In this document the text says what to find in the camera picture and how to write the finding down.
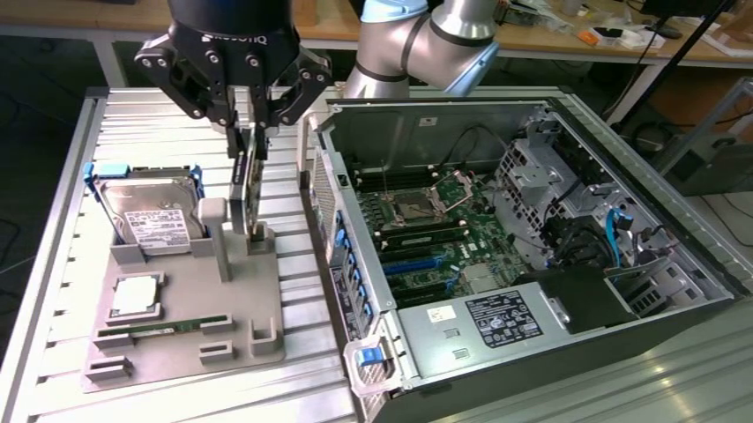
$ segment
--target hard drive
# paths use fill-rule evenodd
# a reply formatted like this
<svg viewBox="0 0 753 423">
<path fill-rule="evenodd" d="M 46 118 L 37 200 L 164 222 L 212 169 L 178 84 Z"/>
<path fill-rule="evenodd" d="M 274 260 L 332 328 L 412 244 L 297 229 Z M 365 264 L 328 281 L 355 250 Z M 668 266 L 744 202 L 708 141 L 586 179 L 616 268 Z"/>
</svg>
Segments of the hard drive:
<svg viewBox="0 0 753 423">
<path fill-rule="evenodd" d="M 84 183 L 102 205 L 117 241 L 148 256 L 185 253 L 205 237 L 197 217 L 201 169 L 130 169 L 122 164 L 84 165 Z"/>
</svg>

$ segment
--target blue cable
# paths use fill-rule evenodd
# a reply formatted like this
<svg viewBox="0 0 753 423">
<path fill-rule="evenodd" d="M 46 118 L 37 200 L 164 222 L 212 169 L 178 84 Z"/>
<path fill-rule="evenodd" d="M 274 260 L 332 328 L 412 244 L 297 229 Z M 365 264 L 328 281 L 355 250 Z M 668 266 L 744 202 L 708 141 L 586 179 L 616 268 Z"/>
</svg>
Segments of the blue cable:
<svg viewBox="0 0 753 423">
<path fill-rule="evenodd" d="M 619 247 L 616 245 L 616 240 L 614 239 L 614 222 L 619 216 L 624 216 L 619 209 L 610 209 L 607 213 L 607 220 L 603 224 L 603 228 L 607 232 L 607 241 L 611 246 L 611 251 L 614 252 L 614 257 L 616 259 L 616 267 L 619 268 Z"/>
</svg>

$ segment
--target wooden tabletop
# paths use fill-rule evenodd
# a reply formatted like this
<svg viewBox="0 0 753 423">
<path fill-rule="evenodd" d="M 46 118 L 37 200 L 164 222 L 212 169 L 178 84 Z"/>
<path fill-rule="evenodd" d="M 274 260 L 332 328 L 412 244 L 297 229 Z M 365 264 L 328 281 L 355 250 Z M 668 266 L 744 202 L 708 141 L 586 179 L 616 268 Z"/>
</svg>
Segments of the wooden tabletop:
<svg viewBox="0 0 753 423">
<path fill-rule="evenodd" d="M 559 0 L 550 0 L 552 10 L 567 20 L 575 30 L 594 26 L 586 18 L 571 18 L 559 14 Z M 622 16 L 624 4 L 612 0 L 587 0 L 599 10 Z M 632 22 L 642 17 L 635 11 Z M 0 24 L 30 26 L 68 26 L 162 33 L 170 23 L 165 0 L 138 0 L 136 5 L 102 4 L 96 0 L 0 0 Z M 676 22 L 671 25 L 683 33 L 679 40 L 667 40 L 659 49 L 651 49 L 647 57 L 668 58 L 692 32 L 692 27 Z M 305 39 L 356 41 L 360 23 L 348 0 L 317 0 L 317 22 L 315 26 L 297 26 Z M 550 32 L 542 26 L 504 24 L 495 37 L 501 49 L 536 52 L 556 52 L 587 56 L 638 57 L 642 50 L 623 47 L 591 47 L 572 34 Z M 708 62 L 748 62 L 748 58 L 723 55 L 708 44 L 699 41 L 687 54 L 688 60 Z"/>
</svg>

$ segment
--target motherboard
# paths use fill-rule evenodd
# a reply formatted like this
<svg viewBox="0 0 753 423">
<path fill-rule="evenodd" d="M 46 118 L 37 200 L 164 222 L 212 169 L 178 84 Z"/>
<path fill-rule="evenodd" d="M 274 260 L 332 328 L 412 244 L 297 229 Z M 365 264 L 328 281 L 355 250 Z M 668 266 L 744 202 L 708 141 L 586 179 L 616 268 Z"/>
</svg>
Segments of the motherboard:
<svg viewBox="0 0 753 423">
<path fill-rule="evenodd" d="M 399 308 L 509 286 L 529 270 L 473 174 L 447 170 L 427 187 L 384 185 L 356 196 Z"/>
</svg>

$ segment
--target power supply label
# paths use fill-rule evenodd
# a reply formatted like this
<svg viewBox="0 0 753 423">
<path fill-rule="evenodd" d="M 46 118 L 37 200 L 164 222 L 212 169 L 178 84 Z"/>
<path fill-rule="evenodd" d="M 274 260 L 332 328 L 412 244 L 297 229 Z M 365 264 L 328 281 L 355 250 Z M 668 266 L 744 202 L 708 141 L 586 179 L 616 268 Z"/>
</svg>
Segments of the power supply label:
<svg viewBox="0 0 753 423">
<path fill-rule="evenodd" d="M 465 301 L 465 306 L 488 348 L 543 335 L 517 291 Z"/>
</svg>

